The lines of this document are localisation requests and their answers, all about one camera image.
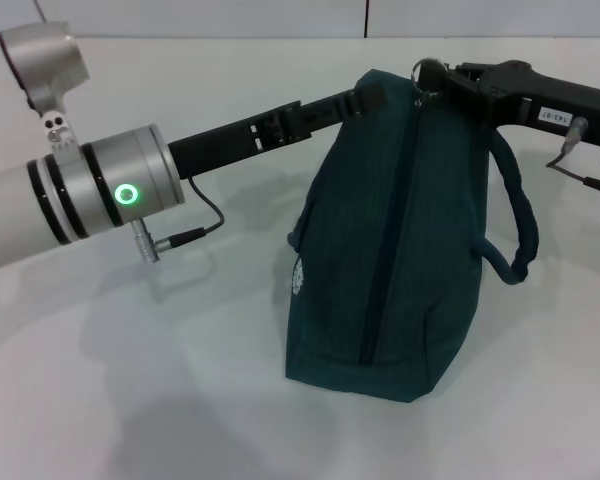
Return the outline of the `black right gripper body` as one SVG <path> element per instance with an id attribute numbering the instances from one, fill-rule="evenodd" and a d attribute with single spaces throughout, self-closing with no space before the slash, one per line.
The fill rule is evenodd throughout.
<path id="1" fill-rule="evenodd" d="M 582 140 L 600 146 L 600 89 L 542 75 L 519 60 L 463 63 L 458 76 L 463 99 L 494 127 L 518 125 L 564 136 L 582 117 L 588 122 Z"/>

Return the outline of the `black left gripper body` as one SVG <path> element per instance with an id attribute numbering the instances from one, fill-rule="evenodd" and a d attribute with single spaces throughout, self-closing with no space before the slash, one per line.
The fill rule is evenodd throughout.
<path id="1" fill-rule="evenodd" d="M 194 177 L 311 137 L 299 101 L 171 142 L 181 179 Z"/>

